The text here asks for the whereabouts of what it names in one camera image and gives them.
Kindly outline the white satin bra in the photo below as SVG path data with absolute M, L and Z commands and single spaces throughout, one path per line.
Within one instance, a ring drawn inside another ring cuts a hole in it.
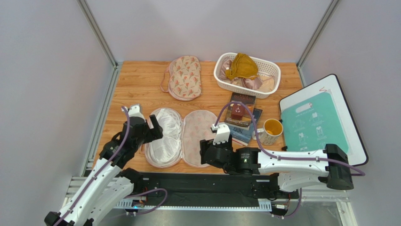
M 171 108 L 159 108 L 152 112 L 163 129 L 163 137 L 145 146 L 147 161 L 157 168 L 169 168 L 179 162 L 182 154 L 182 118 Z

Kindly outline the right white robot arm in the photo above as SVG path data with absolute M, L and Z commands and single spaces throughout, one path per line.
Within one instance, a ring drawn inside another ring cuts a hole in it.
M 275 152 L 265 154 L 257 147 L 233 150 L 231 142 L 215 144 L 200 141 L 202 164 L 222 169 L 225 174 L 252 176 L 274 175 L 274 189 L 293 192 L 299 188 L 325 184 L 334 190 L 354 188 L 347 154 L 336 144 L 308 152 Z

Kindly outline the floral mesh laundry bag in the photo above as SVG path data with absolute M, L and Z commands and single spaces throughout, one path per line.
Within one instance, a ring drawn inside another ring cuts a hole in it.
M 214 139 L 215 134 L 212 133 L 210 125 L 216 122 L 217 116 L 211 111 L 197 110 L 181 118 L 183 131 L 181 136 L 182 154 L 180 160 L 183 160 L 191 167 L 207 167 L 208 164 L 201 164 L 200 141 Z

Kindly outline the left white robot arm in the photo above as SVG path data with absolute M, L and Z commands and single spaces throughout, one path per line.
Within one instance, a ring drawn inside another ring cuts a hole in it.
M 152 128 L 143 116 L 130 116 L 121 132 L 107 142 L 85 182 L 72 199 L 58 212 L 49 212 L 48 226 L 95 226 L 124 198 L 141 197 L 158 192 L 147 191 L 144 176 L 124 166 L 143 144 L 161 139 L 163 129 L 155 115 L 150 115 Z

